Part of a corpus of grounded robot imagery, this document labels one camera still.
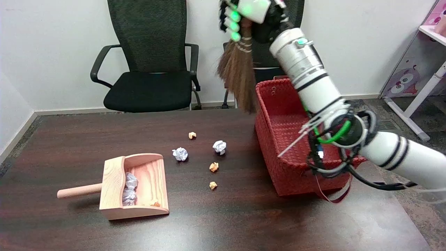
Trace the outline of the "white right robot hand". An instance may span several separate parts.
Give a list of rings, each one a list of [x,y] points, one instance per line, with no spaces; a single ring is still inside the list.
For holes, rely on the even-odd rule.
[[[220,30],[241,39],[243,20],[248,20],[251,37],[258,43],[272,43],[285,30],[294,28],[283,0],[220,0]]]

